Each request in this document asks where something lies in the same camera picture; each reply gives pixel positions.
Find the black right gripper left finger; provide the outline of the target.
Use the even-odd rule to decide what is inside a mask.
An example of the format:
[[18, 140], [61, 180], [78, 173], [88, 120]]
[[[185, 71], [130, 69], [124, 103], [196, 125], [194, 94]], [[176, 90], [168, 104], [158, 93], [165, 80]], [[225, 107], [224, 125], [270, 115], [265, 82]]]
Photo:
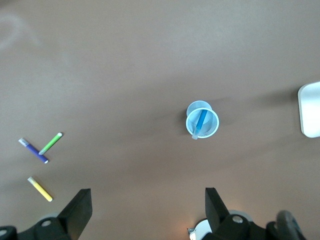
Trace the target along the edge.
[[93, 214], [91, 189], [81, 189], [57, 217], [17, 234], [18, 240], [78, 240]]

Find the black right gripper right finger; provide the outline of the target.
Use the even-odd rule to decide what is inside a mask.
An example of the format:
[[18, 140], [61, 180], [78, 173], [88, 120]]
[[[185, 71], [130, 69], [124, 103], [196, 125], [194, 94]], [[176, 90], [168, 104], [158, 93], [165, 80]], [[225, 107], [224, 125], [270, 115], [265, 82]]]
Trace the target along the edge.
[[217, 190], [205, 189], [205, 215], [211, 228], [205, 240], [267, 240], [266, 229], [239, 214], [230, 214]]

